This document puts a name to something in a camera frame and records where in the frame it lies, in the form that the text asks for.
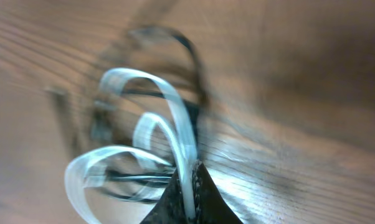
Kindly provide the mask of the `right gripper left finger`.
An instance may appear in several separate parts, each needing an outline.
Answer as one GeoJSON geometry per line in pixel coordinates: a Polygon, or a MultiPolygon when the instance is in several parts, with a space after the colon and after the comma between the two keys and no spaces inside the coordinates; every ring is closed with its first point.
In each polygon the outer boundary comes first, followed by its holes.
{"type": "Polygon", "coordinates": [[[187,224],[177,171],[172,175],[157,204],[140,224],[187,224]]]}

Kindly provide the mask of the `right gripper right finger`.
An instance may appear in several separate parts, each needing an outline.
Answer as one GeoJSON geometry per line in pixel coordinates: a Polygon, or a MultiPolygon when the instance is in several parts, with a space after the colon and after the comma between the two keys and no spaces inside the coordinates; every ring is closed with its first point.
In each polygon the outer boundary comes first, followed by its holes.
{"type": "Polygon", "coordinates": [[[197,224],[242,224],[226,204],[208,170],[197,160],[192,170],[192,187],[197,224]]]}

